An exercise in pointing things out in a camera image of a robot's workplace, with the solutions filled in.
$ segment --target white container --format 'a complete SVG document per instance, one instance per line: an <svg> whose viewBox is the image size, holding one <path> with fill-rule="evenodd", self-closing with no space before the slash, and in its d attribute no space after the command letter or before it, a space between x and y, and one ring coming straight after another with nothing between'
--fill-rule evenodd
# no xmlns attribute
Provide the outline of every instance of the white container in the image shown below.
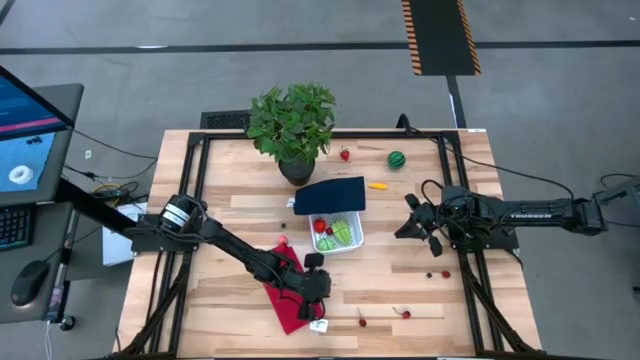
<svg viewBox="0 0 640 360"><path fill-rule="evenodd" d="M331 227L331 224L336 221L344 221L349 225L351 231L351 244L343 245L338 241L335 236L327 235L326 233L319 234L313 230L313 222L316 219L322 218L327 222L327 227ZM336 254L349 250L356 249L364 243L364 235L362 234L362 224L360 223L360 215L357 211L347 211L333 214L313 214L309 215L309 226L311 227L311 241L313 242L313 248L316 252L322 254ZM335 248L329 251L320 251L316 245L317 241L322 238L327 238L327 241L333 242Z"/></svg>

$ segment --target floor stripe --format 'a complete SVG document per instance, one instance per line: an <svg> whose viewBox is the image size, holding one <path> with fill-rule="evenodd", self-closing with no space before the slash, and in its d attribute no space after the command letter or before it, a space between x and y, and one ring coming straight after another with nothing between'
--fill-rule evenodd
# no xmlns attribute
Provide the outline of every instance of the floor stripe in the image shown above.
<svg viewBox="0 0 640 360"><path fill-rule="evenodd" d="M576 49L576 48L610 48L610 47L640 47L640 40L476 42L476 49Z"/></svg>
<svg viewBox="0 0 640 360"><path fill-rule="evenodd" d="M11 8L13 7L13 4L15 2L16 0L7 0L7 2L4 3L2 10L0 10L0 25L2 25L4 19L6 19L7 15L9 15L9 11L11 11Z"/></svg>
<svg viewBox="0 0 640 360"><path fill-rule="evenodd" d="M476 49L575 49L640 47L640 40L596 41L502 41L476 42ZM322 50L407 50L408 41L386 42L320 42L291 44L243 45L172 45L157 48L135 46L61 47L61 48L5 48L0 55L100 55L100 54L167 54L264 51L322 51Z"/></svg>

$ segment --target white label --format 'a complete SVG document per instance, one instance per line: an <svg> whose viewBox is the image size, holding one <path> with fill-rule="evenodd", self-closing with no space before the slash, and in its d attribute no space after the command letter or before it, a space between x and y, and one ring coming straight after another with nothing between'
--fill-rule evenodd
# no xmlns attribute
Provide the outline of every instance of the white label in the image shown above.
<svg viewBox="0 0 640 360"><path fill-rule="evenodd" d="M184 224L186 223L186 221L180 219L179 217L173 215L168 211L165 211L164 214L162 214L162 217L173 221L174 223L178 224L178 226L184 226Z"/></svg>
<svg viewBox="0 0 640 360"><path fill-rule="evenodd" d="M174 215L180 217L184 221L189 220L189 214L171 204L167 204L167 206L165 206L164 208L165 210L171 211Z"/></svg>
<svg viewBox="0 0 640 360"><path fill-rule="evenodd" d="M317 332L327 332L329 327L329 320L320 319L309 323L309 329Z"/></svg>

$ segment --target black stand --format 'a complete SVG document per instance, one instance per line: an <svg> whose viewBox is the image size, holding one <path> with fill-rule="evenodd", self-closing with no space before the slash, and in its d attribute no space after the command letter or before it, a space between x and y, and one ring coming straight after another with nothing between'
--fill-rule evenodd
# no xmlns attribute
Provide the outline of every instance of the black stand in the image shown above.
<svg viewBox="0 0 640 360"><path fill-rule="evenodd" d="M136 226L135 221L120 214L118 210L101 203L91 194L82 191L82 189L65 179L60 179L53 201L68 201L79 212L123 236L125 236L124 229Z"/></svg>

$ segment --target potted plant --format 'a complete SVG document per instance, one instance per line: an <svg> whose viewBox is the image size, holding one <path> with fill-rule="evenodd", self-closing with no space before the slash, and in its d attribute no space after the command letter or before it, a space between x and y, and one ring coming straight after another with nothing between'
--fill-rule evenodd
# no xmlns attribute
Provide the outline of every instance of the potted plant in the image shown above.
<svg viewBox="0 0 640 360"><path fill-rule="evenodd" d="M315 84L289 86L286 95L274 87L251 99L247 136L261 154L272 155L280 172L293 185L311 178L319 151L327 154L335 125L335 98Z"/></svg>

